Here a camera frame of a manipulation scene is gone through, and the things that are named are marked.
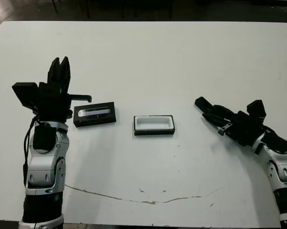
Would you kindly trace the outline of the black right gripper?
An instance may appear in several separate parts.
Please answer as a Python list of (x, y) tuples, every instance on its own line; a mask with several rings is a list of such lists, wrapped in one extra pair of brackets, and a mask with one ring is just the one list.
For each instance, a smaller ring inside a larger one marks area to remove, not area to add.
[(265, 110), (250, 110), (237, 113), (222, 105), (213, 105), (211, 113), (202, 113), (203, 118), (212, 125), (219, 127), (218, 133), (226, 135), (242, 146), (251, 146), (263, 134)]

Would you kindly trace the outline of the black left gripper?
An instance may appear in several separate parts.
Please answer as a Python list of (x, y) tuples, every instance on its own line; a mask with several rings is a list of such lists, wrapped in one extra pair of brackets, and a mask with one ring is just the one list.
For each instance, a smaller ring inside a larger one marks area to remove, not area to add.
[(72, 118), (72, 101), (91, 102), (90, 95), (69, 94), (71, 79), (70, 63), (67, 56), (60, 64), (56, 57), (49, 68), (47, 83), (38, 86), (37, 111), (34, 112), (41, 121), (66, 122)]

